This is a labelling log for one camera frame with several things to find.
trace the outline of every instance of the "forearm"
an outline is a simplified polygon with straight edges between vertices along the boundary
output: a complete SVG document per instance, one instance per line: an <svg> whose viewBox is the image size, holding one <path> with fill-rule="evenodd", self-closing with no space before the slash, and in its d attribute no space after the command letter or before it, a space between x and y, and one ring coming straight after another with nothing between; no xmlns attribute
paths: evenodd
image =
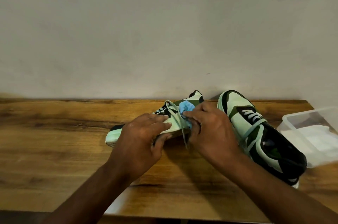
<svg viewBox="0 0 338 224"><path fill-rule="evenodd" d="M232 166L215 166L236 183L276 224L338 223L338 214L308 195L277 179L245 155Z"/></svg>
<svg viewBox="0 0 338 224"><path fill-rule="evenodd" d="M44 223L96 223L131 182L104 164Z"/></svg>

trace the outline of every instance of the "white wall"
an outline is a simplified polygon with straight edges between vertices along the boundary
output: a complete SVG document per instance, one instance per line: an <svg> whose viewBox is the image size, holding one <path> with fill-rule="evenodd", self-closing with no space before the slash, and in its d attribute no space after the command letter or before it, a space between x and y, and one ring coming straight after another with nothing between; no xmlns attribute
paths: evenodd
<svg viewBox="0 0 338 224"><path fill-rule="evenodd" d="M338 0L0 0L0 93L338 98Z"/></svg>

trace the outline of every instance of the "sneaker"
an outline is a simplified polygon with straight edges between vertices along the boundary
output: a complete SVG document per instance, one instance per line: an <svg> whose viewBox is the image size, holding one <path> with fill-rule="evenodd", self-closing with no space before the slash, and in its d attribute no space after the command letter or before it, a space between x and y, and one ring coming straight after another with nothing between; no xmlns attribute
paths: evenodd
<svg viewBox="0 0 338 224"><path fill-rule="evenodd" d="M154 114L168 115L169 118L165 121L165 123L170 122L172 123L172 125L168 130L161 132L161 133L182 131L184 143L187 146L187 141L185 139L184 134L188 132L187 129L188 129L189 123L182 118L182 116L180 115L180 111L179 111L179 104L185 100L189 101L194 106L197 106L198 104L204 101L202 94L198 90L195 90L186 99L182 99L182 100L175 101L175 102L171 102L169 100L165 101L164 105L160 107L157 111L155 111ZM106 136L106 140L105 140L108 146L114 147L117 139L119 138L121 134L123 126L124 124L115 125L110 129L110 132L108 132Z"/></svg>
<svg viewBox="0 0 338 224"><path fill-rule="evenodd" d="M306 169L305 155L269 125L239 92L223 92L217 107L229 117L245 154L285 183L298 187L299 177Z"/></svg>

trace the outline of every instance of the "wood grain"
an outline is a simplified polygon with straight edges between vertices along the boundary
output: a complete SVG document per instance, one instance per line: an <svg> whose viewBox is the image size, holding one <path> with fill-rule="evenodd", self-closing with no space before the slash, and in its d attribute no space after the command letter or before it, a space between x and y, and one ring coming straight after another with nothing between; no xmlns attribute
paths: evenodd
<svg viewBox="0 0 338 224"><path fill-rule="evenodd" d="M304 100L253 101L273 126L283 115L311 110ZM51 212L109 157L112 125L153 112L163 100L0 99L0 209ZM338 165L308 169L300 190L338 212ZM182 137L107 209L107 214L268 222L233 183Z"/></svg>

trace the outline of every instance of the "left hand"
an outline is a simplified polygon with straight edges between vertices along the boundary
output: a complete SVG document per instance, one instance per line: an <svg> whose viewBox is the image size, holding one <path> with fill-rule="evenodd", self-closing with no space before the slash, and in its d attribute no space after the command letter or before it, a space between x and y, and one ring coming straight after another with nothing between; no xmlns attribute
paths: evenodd
<svg viewBox="0 0 338 224"><path fill-rule="evenodd" d="M153 145L156 136L171 127L163 123L167 119L167 115L143 114L124 125L106 165L130 183L141 177L161 158L164 141L171 137L164 133Z"/></svg>

